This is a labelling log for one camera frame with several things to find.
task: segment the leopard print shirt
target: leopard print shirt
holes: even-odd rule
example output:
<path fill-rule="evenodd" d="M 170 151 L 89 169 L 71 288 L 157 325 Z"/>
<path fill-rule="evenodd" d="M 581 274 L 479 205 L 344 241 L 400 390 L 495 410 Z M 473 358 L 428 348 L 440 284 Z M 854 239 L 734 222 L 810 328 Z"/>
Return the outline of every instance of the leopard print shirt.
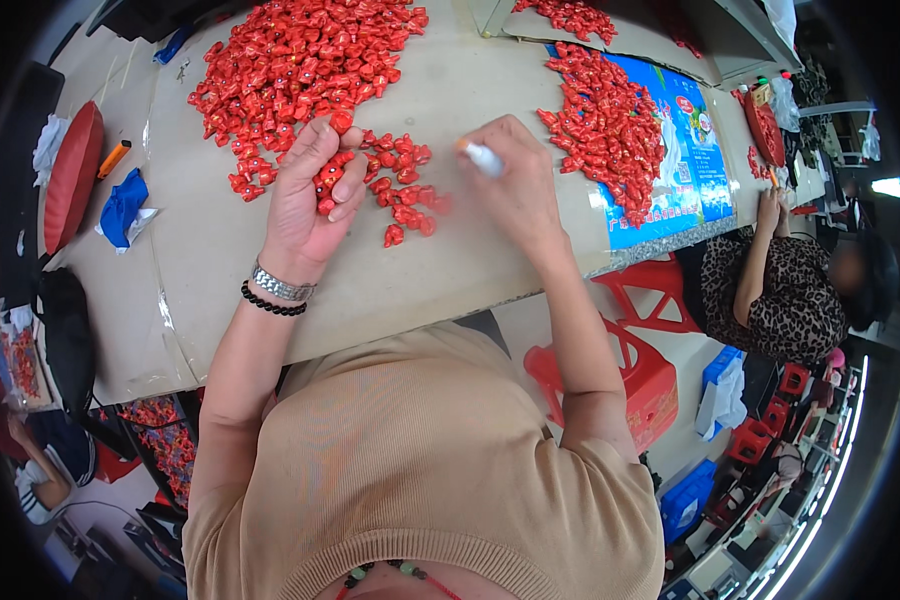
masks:
<path fill-rule="evenodd" d="M 736 235 L 707 241 L 700 274 L 706 334 L 780 361 L 803 365 L 822 361 L 850 329 L 827 277 L 830 255 L 812 240 L 773 238 L 763 294 L 750 306 L 749 327 L 744 327 L 733 316 L 733 301 L 752 239 L 753 230 L 744 227 Z"/>

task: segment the black bead bracelet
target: black bead bracelet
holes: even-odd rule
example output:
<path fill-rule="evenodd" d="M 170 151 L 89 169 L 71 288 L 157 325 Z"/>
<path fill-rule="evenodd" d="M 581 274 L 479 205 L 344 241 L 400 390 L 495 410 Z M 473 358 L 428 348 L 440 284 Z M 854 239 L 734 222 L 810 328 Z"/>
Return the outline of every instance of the black bead bracelet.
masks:
<path fill-rule="evenodd" d="M 303 302 L 300 306 L 277 306 L 275 304 L 271 304 L 264 300 L 264 298 L 259 295 L 253 294 L 250 288 L 250 280 L 246 279 L 243 282 L 243 287 L 240 288 L 240 292 L 243 294 L 243 297 L 250 301 L 252 305 L 259 306 L 263 308 L 268 313 L 273 313 L 274 315 L 280 315 L 283 317 L 296 317 L 298 315 L 302 315 L 304 311 L 307 310 L 307 303 Z"/>

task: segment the black bag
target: black bag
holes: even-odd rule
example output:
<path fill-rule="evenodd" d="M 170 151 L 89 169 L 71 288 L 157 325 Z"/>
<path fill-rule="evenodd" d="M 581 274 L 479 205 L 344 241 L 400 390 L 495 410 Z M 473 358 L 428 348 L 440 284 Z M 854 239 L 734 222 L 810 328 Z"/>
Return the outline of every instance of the black bag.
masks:
<path fill-rule="evenodd" d="M 47 366 L 60 392 L 63 410 L 110 450 L 132 460 L 136 452 L 124 436 L 87 414 L 93 399 L 97 359 L 84 286 L 66 267 L 41 270 L 36 295 L 43 301 L 43 312 L 37 311 L 36 298 L 31 308 L 44 325 Z"/>

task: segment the necklace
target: necklace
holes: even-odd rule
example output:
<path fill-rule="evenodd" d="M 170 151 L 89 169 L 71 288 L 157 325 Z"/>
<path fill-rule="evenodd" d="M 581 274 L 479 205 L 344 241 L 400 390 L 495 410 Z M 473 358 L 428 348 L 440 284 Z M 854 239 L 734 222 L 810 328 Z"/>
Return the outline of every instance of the necklace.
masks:
<path fill-rule="evenodd" d="M 409 560 L 396 558 L 387 560 L 386 563 L 394 569 L 399 570 L 404 575 L 415 577 L 420 581 L 429 583 L 431 586 L 437 588 L 438 590 L 446 594 L 447 597 L 452 598 L 453 600 L 462 600 L 460 596 L 447 589 L 443 583 L 428 575 L 426 571 L 414 566 L 414 564 Z M 346 581 L 343 582 L 343 589 L 339 591 L 339 594 L 336 594 L 335 600 L 344 600 L 344 597 L 347 596 L 347 593 L 356 588 L 357 584 L 359 584 L 361 580 L 367 577 L 367 573 L 370 572 L 371 569 L 373 569 L 374 565 L 375 562 L 367 562 L 366 564 L 361 564 L 360 566 L 354 567 L 354 569 L 350 571 L 350 574 L 347 575 Z"/>

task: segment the blue printed graphics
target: blue printed graphics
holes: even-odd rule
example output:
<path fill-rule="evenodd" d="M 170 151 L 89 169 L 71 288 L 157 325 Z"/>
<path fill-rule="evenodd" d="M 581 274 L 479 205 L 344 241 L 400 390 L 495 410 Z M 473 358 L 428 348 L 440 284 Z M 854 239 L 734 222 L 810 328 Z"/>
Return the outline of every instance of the blue printed graphics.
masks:
<path fill-rule="evenodd" d="M 557 55 L 552 45 L 547 48 L 552 56 Z M 598 184 L 605 202 L 610 248 L 629 248 L 732 216 L 724 158 L 696 81 L 629 56 L 604 56 L 623 68 L 631 81 L 647 87 L 659 108 L 657 119 L 667 149 L 660 163 L 660 178 L 653 182 L 652 209 L 639 229 L 624 217 L 623 206 L 614 203 L 607 186 Z"/>

